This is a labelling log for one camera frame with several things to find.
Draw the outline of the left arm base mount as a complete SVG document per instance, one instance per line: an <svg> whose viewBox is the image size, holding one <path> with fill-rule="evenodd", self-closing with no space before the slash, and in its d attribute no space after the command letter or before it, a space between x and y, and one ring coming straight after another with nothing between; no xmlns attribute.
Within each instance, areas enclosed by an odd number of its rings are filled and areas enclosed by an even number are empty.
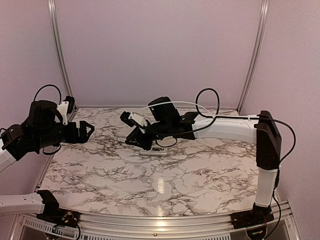
<svg viewBox="0 0 320 240"><path fill-rule="evenodd" d="M57 199L49 190L38 190L37 194L42 198L44 210L36 214L36 218L53 223L56 226L77 228L80 213L78 211L60 208Z"/></svg>

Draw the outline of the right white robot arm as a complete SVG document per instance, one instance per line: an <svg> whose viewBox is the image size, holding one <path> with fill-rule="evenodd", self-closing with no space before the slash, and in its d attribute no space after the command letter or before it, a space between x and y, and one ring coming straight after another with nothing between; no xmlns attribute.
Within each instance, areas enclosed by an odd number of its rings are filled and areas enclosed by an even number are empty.
<svg viewBox="0 0 320 240"><path fill-rule="evenodd" d="M225 139L256 145L258 167L257 192L247 219L258 224L267 216L279 178L282 137L270 112L258 115L204 117L197 111L180 115L168 97L159 97L148 104L155 122L150 123L134 112L124 111L120 119L134 128L125 143L149 151L157 140Z"/></svg>

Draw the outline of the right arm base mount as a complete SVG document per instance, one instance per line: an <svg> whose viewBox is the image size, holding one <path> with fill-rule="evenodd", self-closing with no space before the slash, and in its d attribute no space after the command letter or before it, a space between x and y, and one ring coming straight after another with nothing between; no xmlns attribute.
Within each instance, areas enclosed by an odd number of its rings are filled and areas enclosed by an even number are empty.
<svg viewBox="0 0 320 240"><path fill-rule="evenodd" d="M232 213L230 217L234 229L263 225L275 219L270 205L261 207L255 203L252 209Z"/></svg>

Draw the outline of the white remote control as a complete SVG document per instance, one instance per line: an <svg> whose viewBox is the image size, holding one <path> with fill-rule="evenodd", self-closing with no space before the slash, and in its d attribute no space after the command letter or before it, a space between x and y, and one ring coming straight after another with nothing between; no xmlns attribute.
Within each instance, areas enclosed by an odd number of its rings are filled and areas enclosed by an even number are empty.
<svg viewBox="0 0 320 240"><path fill-rule="evenodd" d="M152 147L150 150L141 150L139 154L142 156L166 156L168 150L162 147Z"/></svg>

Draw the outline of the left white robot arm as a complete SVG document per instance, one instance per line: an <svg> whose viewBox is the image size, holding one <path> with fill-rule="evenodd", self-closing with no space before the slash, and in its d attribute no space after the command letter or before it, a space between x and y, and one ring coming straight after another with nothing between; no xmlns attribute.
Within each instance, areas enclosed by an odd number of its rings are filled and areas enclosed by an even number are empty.
<svg viewBox="0 0 320 240"><path fill-rule="evenodd" d="M34 100L23 123L1 129L0 170L6 170L28 153L40 154L46 147L60 149L62 143L87 143L95 128L83 120L79 123L69 122L68 114L71 113L72 106L70 96L60 104L48 100ZM0 214L44 214L53 223L60 222L64 216L58 201L49 190L1 195Z"/></svg>

